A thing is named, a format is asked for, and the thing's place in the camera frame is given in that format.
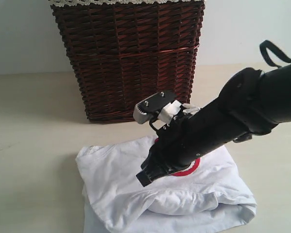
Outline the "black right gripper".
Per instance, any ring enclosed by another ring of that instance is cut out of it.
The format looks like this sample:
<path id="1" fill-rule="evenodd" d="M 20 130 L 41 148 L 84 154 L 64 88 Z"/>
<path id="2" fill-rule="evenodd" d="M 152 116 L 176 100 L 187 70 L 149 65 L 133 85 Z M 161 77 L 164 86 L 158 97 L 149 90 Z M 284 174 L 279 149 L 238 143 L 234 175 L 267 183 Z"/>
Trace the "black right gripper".
<path id="1" fill-rule="evenodd" d="M 187 117 L 172 119 L 171 123 L 156 131 L 158 138 L 136 175 L 143 187 L 187 169 L 196 160 L 196 154 L 189 151 L 184 143 L 187 120 Z"/>

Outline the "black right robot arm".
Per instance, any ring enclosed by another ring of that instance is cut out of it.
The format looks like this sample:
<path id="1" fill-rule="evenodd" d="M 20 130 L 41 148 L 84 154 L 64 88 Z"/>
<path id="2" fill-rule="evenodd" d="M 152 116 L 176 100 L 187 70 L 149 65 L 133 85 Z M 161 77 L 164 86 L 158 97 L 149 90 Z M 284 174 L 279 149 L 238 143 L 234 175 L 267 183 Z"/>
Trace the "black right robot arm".
<path id="1" fill-rule="evenodd" d="M 155 130 L 158 139 L 141 164 L 139 182 L 148 186 L 185 170 L 230 141 L 247 141 L 291 122 L 291 58 L 286 63 L 266 73 L 251 67 L 241 70 L 203 108 L 178 102 L 171 91 L 155 93 L 136 104 L 133 116 L 137 123 L 164 123 Z"/>

